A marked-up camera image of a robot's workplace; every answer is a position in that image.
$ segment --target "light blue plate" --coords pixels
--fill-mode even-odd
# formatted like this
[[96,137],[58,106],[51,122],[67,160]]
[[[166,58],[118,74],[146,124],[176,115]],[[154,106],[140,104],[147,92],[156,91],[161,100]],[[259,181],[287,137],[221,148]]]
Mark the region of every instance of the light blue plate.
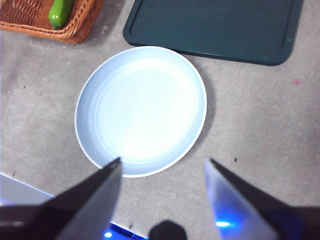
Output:
[[117,157],[123,176],[158,173],[180,160],[204,125],[207,96],[196,68],[162,47],[136,47],[101,64],[75,108],[80,147],[101,168]]

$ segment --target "dark green tray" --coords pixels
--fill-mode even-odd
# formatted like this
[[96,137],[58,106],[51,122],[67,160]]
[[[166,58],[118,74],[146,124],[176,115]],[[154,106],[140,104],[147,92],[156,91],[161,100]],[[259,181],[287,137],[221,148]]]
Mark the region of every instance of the dark green tray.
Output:
[[279,65],[292,51],[303,0],[136,0],[123,29],[135,46]]

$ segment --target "green vegetable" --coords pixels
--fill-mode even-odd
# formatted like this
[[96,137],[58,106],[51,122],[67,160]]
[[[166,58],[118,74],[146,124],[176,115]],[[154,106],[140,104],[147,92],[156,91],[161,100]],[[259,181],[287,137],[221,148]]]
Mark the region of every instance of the green vegetable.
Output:
[[66,24],[73,5],[74,0],[54,0],[48,16],[54,30]]

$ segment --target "gray countertop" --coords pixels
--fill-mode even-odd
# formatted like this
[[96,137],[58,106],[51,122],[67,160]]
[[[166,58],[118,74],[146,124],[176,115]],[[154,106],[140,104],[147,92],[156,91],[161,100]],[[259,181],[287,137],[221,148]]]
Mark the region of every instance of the gray countertop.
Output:
[[[68,44],[1,32],[1,172],[56,195],[97,168],[75,135],[78,94],[122,36],[133,0],[107,0],[88,39]],[[124,178],[113,222],[146,236],[171,219],[188,239],[219,239],[206,197],[206,156],[293,206],[320,206],[320,2],[305,0],[294,50],[279,66],[186,55],[203,78],[207,116],[185,157]]]

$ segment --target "wicker basket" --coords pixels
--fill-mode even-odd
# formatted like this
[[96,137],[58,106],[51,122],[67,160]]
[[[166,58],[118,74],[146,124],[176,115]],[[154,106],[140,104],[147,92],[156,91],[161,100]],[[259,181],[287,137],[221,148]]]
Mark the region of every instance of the wicker basket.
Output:
[[105,0],[74,0],[68,22],[52,30],[48,19],[54,0],[0,0],[2,30],[25,33],[67,43],[80,43],[89,35]]

